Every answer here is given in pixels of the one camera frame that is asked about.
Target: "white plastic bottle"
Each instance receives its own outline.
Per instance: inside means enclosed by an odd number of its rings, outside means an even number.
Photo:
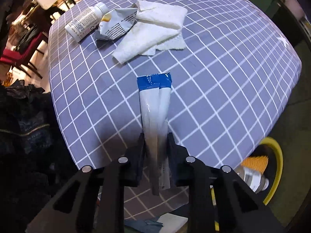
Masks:
[[[238,166],[234,171],[256,194],[266,190],[269,186],[269,180],[256,170],[245,166]]]
[[[82,40],[100,23],[102,17],[109,12],[107,6],[99,2],[95,6],[89,7],[77,15],[66,26],[66,31],[77,42]]]

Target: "tablecloth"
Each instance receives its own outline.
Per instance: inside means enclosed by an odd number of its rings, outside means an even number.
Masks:
[[[85,8],[137,0],[83,0],[49,34],[50,85],[57,120],[79,168],[107,165],[142,131],[138,76],[171,72],[169,131],[206,165],[236,167],[269,133],[298,81],[301,61],[285,36],[248,0],[147,0],[186,7],[185,50],[157,51],[124,65],[120,40],[76,43],[64,26]],[[152,196],[148,171],[125,188],[125,218],[150,218],[188,202],[187,188]]]

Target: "white tube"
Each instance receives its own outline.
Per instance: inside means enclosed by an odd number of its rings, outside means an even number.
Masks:
[[[171,83],[169,73],[137,78],[147,147],[149,182],[154,195],[159,195],[160,190],[170,188],[166,143]]]
[[[142,126],[147,147],[149,167],[149,182],[153,194],[159,193],[158,175],[158,137],[157,117],[159,106],[159,88],[139,92],[140,109],[142,113]]]
[[[159,109],[158,109],[158,169],[160,190],[170,188],[169,181],[169,160],[166,153],[167,144],[167,112],[171,97],[171,88],[161,88],[159,90]]]

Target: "chair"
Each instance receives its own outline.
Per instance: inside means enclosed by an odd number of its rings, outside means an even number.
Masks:
[[[29,77],[31,77],[25,71],[25,69],[21,67],[21,65],[24,65],[42,79],[42,76],[38,73],[35,65],[30,62],[30,59],[32,58],[35,51],[44,54],[42,51],[38,50],[38,46],[42,40],[48,42],[48,38],[42,32],[40,32],[36,37],[32,39],[32,41],[30,42],[29,46],[27,47],[26,51],[23,54],[20,54],[18,51],[11,51],[9,49],[4,49],[3,54],[0,58],[0,62],[15,66],[16,68],[27,74]]]

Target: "metal screw head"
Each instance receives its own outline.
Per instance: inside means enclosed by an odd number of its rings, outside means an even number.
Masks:
[[[230,166],[223,166],[221,168],[224,172],[231,172],[231,167]]]
[[[128,161],[128,158],[127,157],[120,157],[118,159],[119,163],[126,163]]]
[[[91,171],[92,170],[92,168],[90,167],[90,166],[84,166],[84,167],[82,167],[82,172],[89,172],[89,171]]]
[[[188,156],[188,157],[186,157],[186,161],[187,161],[188,163],[193,163],[193,162],[195,162],[195,157]]]

